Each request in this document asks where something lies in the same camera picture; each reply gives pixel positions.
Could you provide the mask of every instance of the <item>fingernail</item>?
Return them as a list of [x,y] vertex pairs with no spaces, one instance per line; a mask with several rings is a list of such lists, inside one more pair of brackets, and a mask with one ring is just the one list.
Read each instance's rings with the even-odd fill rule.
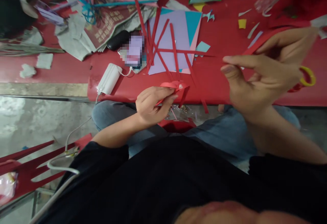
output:
[[229,56],[229,55],[227,55],[227,56],[225,56],[225,57],[223,57],[223,61],[230,61],[232,59],[232,57],[231,56]]
[[234,69],[235,69],[234,66],[227,66],[227,67],[223,68],[221,71],[226,74],[226,73],[233,71]]

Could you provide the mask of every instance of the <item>hand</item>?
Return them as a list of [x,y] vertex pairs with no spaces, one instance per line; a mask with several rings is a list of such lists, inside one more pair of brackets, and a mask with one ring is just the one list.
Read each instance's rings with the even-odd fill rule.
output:
[[[178,95],[172,95],[174,91],[175,89],[167,87],[150,87],[142,91],[136,100],[140,122],[150,127],[162,121],[178,97]],[[158,101],[162,99],[164,99],[162,106],[156,107]]]
[[286,30],[268,39],[255,53],[299,68],[317,35],[318,29],[314,27]]
[[[265,55],[237,55],[224,57],[229,65],[221,68],[230,86],[233,106],[245,119],[256,119],[265,112],[280,95],[287,92],[302,77],[298,67],[277,62]],[[258,79],[245,81],[238,66],[253,69]]]

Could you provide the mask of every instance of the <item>white power bank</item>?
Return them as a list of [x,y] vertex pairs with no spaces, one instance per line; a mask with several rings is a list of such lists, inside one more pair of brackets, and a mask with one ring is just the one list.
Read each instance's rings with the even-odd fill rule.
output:
[[97,87],[98,92],[110,95],[122,71],[123,69],[121,67],[113,63],[109,63]]

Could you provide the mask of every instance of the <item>concrete floor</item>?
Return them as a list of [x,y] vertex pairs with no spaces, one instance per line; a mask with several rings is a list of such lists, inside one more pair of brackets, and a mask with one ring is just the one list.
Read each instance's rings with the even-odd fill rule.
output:
[[[0,157],[33,147],[44,142],[57,142],[37,153],[20,160],[26,162],[45,153],[64,146],[68,134],[85,122],[90,116],[94,103],[37,100],[27,98],[0,97]],[[203,108],[190,106],[197,111],[198,122],[219,115],[217,107],[209,107],[210,114],[205,115]],[[327,110],[293,109],[302,125],[302,131],[327,151]],[[70,142],[97,132],[92,121],[87,122],[72,134]],[[49,176],[47,172],[40,178]],[[54,189],[56,183],[48,188]],[[0,219],[0,224],[26,224],[31,217],[32,201],[16,209],[10,215]]]

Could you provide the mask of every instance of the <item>yellow scissors handle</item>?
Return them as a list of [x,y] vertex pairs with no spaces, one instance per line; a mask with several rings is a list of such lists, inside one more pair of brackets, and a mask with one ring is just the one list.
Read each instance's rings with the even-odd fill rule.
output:
[[305,66],[301,66],[300,69],[302,71],[306,72],[307,75],[310,77],[310,83],[308,83],[304,78],[301,78],[300,82],[306,87],[314,86],[316,84],[316,76],[314,75],[313,71],[310,68],[305,67]]

